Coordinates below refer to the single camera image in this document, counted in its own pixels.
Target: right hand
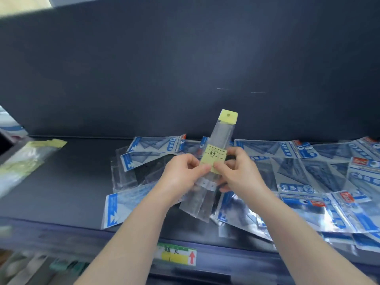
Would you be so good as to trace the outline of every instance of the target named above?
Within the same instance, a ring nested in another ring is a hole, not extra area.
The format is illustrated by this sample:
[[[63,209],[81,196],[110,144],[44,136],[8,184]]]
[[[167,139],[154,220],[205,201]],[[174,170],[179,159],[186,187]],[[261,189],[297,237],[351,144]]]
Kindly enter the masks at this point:
[[[265,185],[256,164],[240,147],[230,147],[227,155],[235,155],[236,160],[224,163],[215,162],[214,167],[221,174],[218,185],[227,182],[221,192],[234,191],[240,198],[245,199],[249,194],[266,195],[271,193]]]

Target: pile of packages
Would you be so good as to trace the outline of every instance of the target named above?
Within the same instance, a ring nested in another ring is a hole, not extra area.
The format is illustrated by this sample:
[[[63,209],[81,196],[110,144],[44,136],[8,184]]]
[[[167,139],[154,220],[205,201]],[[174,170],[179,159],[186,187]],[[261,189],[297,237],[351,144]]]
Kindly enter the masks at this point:
[[[111,162],[115,193],[107,196],[102,228],[126,219],[173,155],[192,153],[209,164],[224,160],[237,116],[222,110],[210,138],[202,141],[186,140],[186,135],[136,137],[128,148],[117,150]],[[326,241],[380,252],[379,142],[368,137],[318,145],[235,139],[233,145],[245,150],[274,194]],[[216,200],[218,178],[212,168],[179,200],[179,208],[200,220],[226,223],[271,241],[260,216],[233,192]]]

